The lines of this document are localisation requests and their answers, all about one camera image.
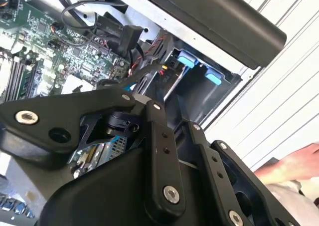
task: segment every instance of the blue drive latch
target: blue drive latch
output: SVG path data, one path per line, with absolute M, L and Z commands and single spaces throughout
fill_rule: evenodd
M 197 59 L 196 57 L 190 55 L 189 53 L 187 53 L 186 51 L 181 51 L 180 54 L 178 55 L 177 60 L 188 66 L 189 68 L 194 68 L 194 66 L 197 64 Z
M 216 70 L 210 68 L 209 66 L 207 72 L 205 73 L 205 77 L 216 85 L 220 85 L 222 82 L 221 79 L 223 78 L 222 74 L 218 73 Z

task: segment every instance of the silver screw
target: silver screw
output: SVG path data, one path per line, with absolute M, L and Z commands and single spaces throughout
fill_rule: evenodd
M 122 95 L 122 98 L 125 99 L 125 100 L 130 100 L 130 97 L 125 95 L 125 94 Z
M 196 125 L 196 124 L 194 124 L 194 128 L 195 128 L 196 130 L 200 130 L 200 127 L 199 127 L 198 125 Z
M 229 211 L 229 217 L 235 226 L 243 226 L 244 225 L 243 220 L 241 219 L 239 214 L 237 214 L 235 211 L 233 211 L 233 210 Z
M 153 106 L 154 106 L 157 110 L 160 110 L 160 106 L 159 106 L 159 105 L 154 104 Z
M 227 146 L 224 143 L 220 143 L 219 145 L 223 150 L 227 150 Z
M 179 202 L 179 193 L 173 186 L 166 186 L 163 189 L 163 194 L 165 199 L 172 204 L 177 204 Z
M 33 125 L 38 122 L 39 117 L 37 114 L 28 110 L 21 110 L 15 114 L 15 119 L 17 122 L 23 125 Z

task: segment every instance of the motherboard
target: motherboard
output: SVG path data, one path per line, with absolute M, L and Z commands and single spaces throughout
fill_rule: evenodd
M 58 27 L 59 37 L 54 34 Z M 101 79 L 120 80 L 127 75 L 130 63 L 102 39 L 74 47 L 59 38 L 79 45 L 88 40 L 26 2 L 0 4 L 0 75 L 5 63 L 10 67 L 0 103 L 88 91 Z

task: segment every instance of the white wall panel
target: white wall panel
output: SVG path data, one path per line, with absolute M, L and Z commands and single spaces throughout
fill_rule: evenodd
M 245 1 L 277 24 L 288 40 L 206 136 L 209 141 L 226 141 L 253 169 L 318 141 L 314 127 L 319 129 L 319 1 Z

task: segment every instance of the person's hand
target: person's hand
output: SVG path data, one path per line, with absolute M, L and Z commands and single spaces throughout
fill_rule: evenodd
M 276 164 L 261 167 L 255 172 L 255 175 L 264 184 L 318 177 L 319 144 L 310 144 L 287 155 Z
M 289 180 L 306 180 L 319 176 L 319 144 L 311 144 L 279 161 Z

